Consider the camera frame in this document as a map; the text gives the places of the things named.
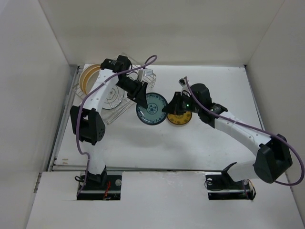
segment white table surface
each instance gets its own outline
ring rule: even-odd
[[[75,175],[42,174],[27,229],[304,229],[278,184],[253,180],[253,202],[208,200],[203,172],[124,172],[120,201],[76,201]]]
[[[180,91],[178,80],[188,76],[191,83],[204,83],[213,102],[220,103],[236,117],[260,127],[251,89],[243,67],[151,66],[157,75],[154,92],[168,102]],[[78,153],[68,121],[56,165],[60,168],[85,166],[86,157]],[[254,159],[252,153],[230,136],[202,123],[196,114],[185,126],[165,120],[156,126],[143,124],[135,105],[106,126],[101,153],[109,167],[223,169],[231,162]]]

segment blue plate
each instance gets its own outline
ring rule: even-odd
[[[137,104],[136,113],[138,118],[147,125],[158,125],[166,119],[167,113],[162,109],[167,105],[166,99],[158,93],[147,93],[148,108]]]

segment red wire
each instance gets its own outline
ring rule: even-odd
[[[108,183],[107,183],[107,189],[106,189],[106,191],[104,192],[104,197],[103,197],[103,199],[107,196],[107,193],[108,193],[108,191],[109,191],[109,189],[110,189],[110,181],[108,181]]]

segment white wall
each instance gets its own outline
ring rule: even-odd
[[[37,0],[0,4],[0,227],[25,226],[70,69]]]
[[[42,174],[27,229],[304,229],[289,187],[257,179],[254,202],[210,201],[203,172],[124,172],[105,202],[75,201],[77,175]]]
[[[69,63],[248,63],[284,0],[39,0]]]
[[[285,0],[247,71],[266,129],[286,136],[305,161],[305,0]],[[296,181],[293,160],[288,176]],[[293,190],[304,221],[305,182]]]

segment yellow plate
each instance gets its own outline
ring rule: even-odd
[[[100,75],[100,69],[98,69],[97,71],[95,71],[93,73],[88,72],[87,83],[84,81],[83,86],[82,86],[83,89],[85,89],[85,94],[89,94],[89,92],[93,88],[93,85],[95,84],[95,81],[97,80],[97,77],[99,77],[99,75]]]
[[[100,65],[99,64],[93,64],[88,66],[87,68],[85,68],[82,73],[81,73],[81,77],[80,77],[80,89],[82,92],[84,92],[86,94],[86,85],[88,80],[90,79],[90,77],[100,69]]]
[[[185,112],[183,115],[168,114],[167,119],[175,125],[187,124],[192,118],[192,112]]]

